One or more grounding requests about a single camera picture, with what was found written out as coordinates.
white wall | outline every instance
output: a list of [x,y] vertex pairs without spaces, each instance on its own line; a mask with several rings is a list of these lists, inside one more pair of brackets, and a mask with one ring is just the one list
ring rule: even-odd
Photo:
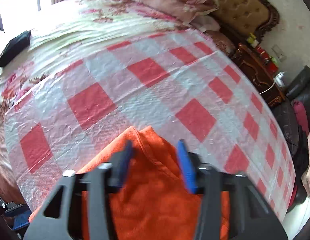
[[280,23],[267,33],[261,46],[272,56],[277,44],[287,56],[280,62],[280,70],[286,71],[291,81],[303,68],[310,67],[310,11],[303,0],[269,0],[280,13]]

red cushion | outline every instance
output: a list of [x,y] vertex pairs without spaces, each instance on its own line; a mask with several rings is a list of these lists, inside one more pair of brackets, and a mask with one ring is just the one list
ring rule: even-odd
[[308,118],[306,116],[304,105],[300,101],[293,101],[293,108],[297,123],[302,126],[302,130],[308,135]]
[[292,204],[294,202],[294,199],[295,199],[295,196],[296,196],[296,192],[297,192],[297,186],[294,185],[292,196],[291,196],[291,200],[290,200],[290,203],[289,203],[289,207],[292,206]]

black leather sofa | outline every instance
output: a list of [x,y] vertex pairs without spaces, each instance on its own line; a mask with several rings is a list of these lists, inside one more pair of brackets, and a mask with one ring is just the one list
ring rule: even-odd
[[310,68],[308,66],[305,66],[289,84],[286,98],[282,104],[272,109],[272,112],[288,144],[296,173],[297,193],[294,205],[289,209],[291,210],[295,205],[303,203],[307,197],[301,182],[301,176],[309,164],[307,135],[298,124],[292,102],[296,100],[304,105],[310,130]]

metal screw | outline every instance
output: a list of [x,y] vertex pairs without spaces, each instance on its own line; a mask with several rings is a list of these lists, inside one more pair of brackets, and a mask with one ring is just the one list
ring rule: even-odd
[[246,174],[244,172],[239,172],[235,175],[236,177],[246,177]]
[[110,169],[113,166],[113,164],[111,163],[102,163],[100,165],[97,166],[97,168],[99,169]]
[[211,170],[212,169],[212,166],[209,165],[208,163],[202,163],[199,167],[198,167],[200,170]]
[[75,176],[75,174],[76,174],[76,171],[73,171],[73,170],[67,170],[63,172],[64,177],[73,177]]

tufted headboard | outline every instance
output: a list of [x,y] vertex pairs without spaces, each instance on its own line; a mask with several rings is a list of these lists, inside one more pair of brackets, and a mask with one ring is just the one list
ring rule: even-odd
[[279,13],[267,0],[218,0],[219,9],[212,13],[241,36],[255,33],[261,40],[279,22]]

